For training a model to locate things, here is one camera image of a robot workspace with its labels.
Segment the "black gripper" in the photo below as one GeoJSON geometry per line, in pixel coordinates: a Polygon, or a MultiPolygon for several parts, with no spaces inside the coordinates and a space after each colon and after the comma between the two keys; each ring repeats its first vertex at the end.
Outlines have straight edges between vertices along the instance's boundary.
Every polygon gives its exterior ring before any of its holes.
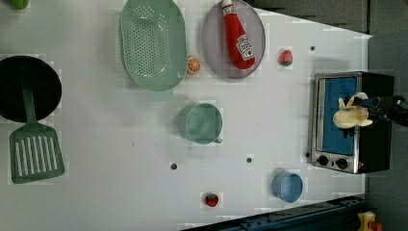
{"type": "Polygon", "coordinates": [[[362,99],[355,97],[353,106],[369,109],[369,117],[374,120],[389,120],[401,126],[408,126],[406,99],[400,95],[362,99]]]}

